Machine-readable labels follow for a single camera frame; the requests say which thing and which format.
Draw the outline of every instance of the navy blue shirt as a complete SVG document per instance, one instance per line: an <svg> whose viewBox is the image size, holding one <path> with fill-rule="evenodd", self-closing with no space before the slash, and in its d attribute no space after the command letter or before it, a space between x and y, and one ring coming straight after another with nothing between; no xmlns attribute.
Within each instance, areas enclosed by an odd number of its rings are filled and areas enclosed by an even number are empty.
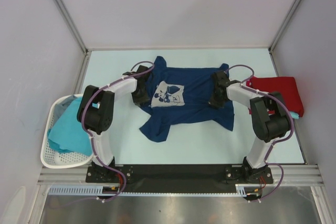
<svg viewBox="0 0 336 224"><path fill-rule="evenodd" d="M157 56L155 67L146 82L151 101L141 109L151 118L140 131L154 142L166 141L171 125L197 123L214 120L232 131L234 110L232 101L224 108L215 109L208 101L214 90L211 75L228 69L228 64L219 68L169 68L161 56Z"/></svg>

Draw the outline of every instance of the white table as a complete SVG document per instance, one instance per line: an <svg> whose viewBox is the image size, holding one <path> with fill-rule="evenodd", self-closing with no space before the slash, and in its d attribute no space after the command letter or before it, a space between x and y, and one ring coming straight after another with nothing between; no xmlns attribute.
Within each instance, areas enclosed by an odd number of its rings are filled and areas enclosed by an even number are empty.
<svg viewBox="0 0 336 224"><path fill-rule="evenodd" d="M154 61L163 56L168 67L219 67L245 64L257 77L275 77L267 49L192 49L192 50L127 50L93 51L83 82L103 86L118 79L137 62ZM243 80L250 71L235 68L230 78ZM148 140L139 128L149 115L135 106L131 94L114 105L111 146L117 164L240 164L249 153L255 135L246 107L235 103L234 130L230 132L214 121L173 125L166 142ZM269 162L303 163L297 138L294 136L276 145Z"/></svg>

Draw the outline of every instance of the plastic basket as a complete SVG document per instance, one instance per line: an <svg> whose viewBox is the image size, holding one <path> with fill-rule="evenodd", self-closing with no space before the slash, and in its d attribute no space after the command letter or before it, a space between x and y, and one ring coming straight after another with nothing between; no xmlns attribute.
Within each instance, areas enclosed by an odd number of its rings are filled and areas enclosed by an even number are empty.
<svg viewBox="0 0 336 224"><path fill-rule="evenodd" d="M93 155L86 156L78 152L70 153L58 153L50 148L47 132L54 125L54 109L55 105L61 103L63 100L67 99L70 95L62 97L53 103L51 106L49 117L47 121L46 130L44 132L42 150L41 150L41 161L44 166L53 169L63 169L63 168L72 168L84 165L90 162L93 158ZM81 97L82 94L76 94L76 97Z"/></svg>

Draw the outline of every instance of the red cloth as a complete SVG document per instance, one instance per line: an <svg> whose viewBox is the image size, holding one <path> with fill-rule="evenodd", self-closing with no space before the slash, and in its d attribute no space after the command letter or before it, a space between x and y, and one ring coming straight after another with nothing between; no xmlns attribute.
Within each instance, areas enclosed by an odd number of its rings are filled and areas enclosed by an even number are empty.
<svg viewBox="0 0 336 224"><path fill-rule="evenodd" d="M288 110L298 113L300 117L303 116L303 104L294 77L252 77L247 85L268 93L280 92Z"/></svg>

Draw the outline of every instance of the reflective metal surface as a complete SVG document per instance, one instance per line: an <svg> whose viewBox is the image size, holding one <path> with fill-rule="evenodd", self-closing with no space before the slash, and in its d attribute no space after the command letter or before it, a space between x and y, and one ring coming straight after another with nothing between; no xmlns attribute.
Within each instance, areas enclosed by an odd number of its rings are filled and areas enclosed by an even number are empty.
<svg viewBox="0 0 336 224"><path fill-rule="evenodd" d="M282 187L262 203L242 198L122 196L104 203L76 196L48 196L41 224L321 223L310 187Z"/></svg>

